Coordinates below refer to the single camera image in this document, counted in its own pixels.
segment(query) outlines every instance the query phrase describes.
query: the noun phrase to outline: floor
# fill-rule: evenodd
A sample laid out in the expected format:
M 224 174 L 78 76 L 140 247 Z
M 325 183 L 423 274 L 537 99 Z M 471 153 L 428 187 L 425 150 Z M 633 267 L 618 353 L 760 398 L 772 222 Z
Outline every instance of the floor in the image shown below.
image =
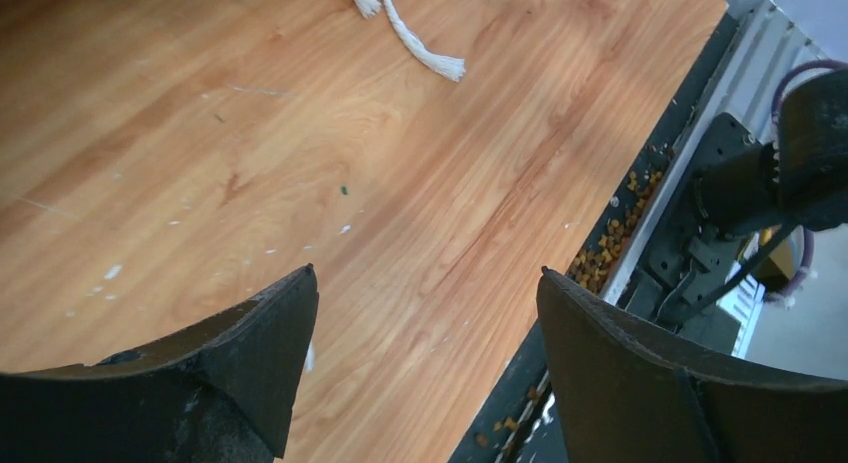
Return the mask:
M 848 228 L 816 235 L 812 268 L 791 310 L 767 305 L 747 358 L 817 376 L 848 380 Z
M 722 0 L 0 0 L 0 369 L 315 264 L 287 461 L 444 461 Z

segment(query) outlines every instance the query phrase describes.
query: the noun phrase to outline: brown kibble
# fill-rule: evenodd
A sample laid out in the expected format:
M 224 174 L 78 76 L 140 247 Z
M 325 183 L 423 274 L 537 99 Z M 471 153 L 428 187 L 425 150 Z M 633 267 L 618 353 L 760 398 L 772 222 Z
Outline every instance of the brown kibble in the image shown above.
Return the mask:
M 480 448 L 486 448 L 489 446 L 489 438 L 487 438 L 483 433 L 477 433 L 474 435 L 474 441 Z

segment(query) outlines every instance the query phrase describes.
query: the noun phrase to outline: wood grain surface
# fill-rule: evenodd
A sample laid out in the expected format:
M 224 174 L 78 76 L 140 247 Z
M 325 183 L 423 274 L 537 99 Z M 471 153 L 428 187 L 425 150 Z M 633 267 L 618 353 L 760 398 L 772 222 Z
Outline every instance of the wood grain surface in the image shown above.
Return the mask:
M 312 262 L 286 461 L 445 461 L 724 2 L 394 1 L 462 82 L 350 0 L 0 0 L 0 370 Z

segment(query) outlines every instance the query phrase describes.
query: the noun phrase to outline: black cable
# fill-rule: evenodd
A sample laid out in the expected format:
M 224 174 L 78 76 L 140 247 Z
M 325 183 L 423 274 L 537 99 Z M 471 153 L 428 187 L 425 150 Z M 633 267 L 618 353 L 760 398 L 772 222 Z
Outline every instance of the black cable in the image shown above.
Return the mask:
M 698 313 L 704 311 L 705 308 L 712 305 L 721 299 L 724 295 L 730 292 L 730 290 L 736 288 L 739 283 L 742 283 L 742 280 L 748 277 L 754 270 L 757 269 L 760 264 L 766 261 L 766 258 L 783 243 L 784 240 L 789 238 L 789 235 L 795 231 L 796 225 L 783 224 L 780 229 L 774 234 L 774 236 L 760 248 L 754 256 L 752 256 L 748 261 L 742 264 L 742 267 L 739 268 L 739 271 L 736 272 L 733 277 L 731 277 L 727 282 L 715 290 L 709 292 L 704 298 L 696 302 L 692 306 L 682 306 L 675 305 L 663 308 L 662 311 L 657 315 L 657 319 L 663 323 L 671 324 L 671 325 L 682 325 L 687 322 L 689 319 L 697 315 Z

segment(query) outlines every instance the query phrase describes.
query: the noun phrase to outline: cable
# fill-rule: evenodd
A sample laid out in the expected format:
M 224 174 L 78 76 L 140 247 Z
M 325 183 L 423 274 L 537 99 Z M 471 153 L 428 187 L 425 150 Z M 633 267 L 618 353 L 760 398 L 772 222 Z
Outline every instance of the cable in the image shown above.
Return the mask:
M 705 308 L 716 303 L 720 300 L 724 295 L 730 292 L 730 290 L 736 288 L 736 286 L 742 282 L 745 278 L 748 277 L 761 263 L 766 261 L 766 258 L 775 250 L 784 240 L 789 238 L 789 235 L 792 234 L 797 228 L 796 225 L 788 225 L 784 224 L 780 227 L 779 230 L 774 234 L 774 236 L 760 248 L 754 256 L 752 256 L 748 261 L 742 264 L 742 267 L 739 268 L 739 271 L 736 272 L 727 282 L 715 290 L 709 292 L 706 296 L 704 296 L 701 300 L 696 302 L 692 306 L 681 307 L 681 306 L 673 306 L 670 308 L 663 308 L 662 311 L 657 315 L 657 319 L 667 324 L 671 325 L 682 325 L 698 313 L 704 311 Z
M 774 95 L 771 98 L 771 118 L 773 122 L 777 122 L 778 111 L 780 110 L 780 103 L 783 102 L 783 93 L 786 91 L 786 87 L 789 86 L 789 82 L 795 79 L 796 76 L 804 73 L 805 71 L 810 70 L 839 70 L 842 68 L 848 67 L 848 63 L 839 60 L 813 60 L 808 61 L 806 63 L 802 63 L 795 68 L 789 70 L 789 73 L 785 74 L 783 78 L 780 79 L 780 82 L 777 84 L 777 88 L 774 90 Z

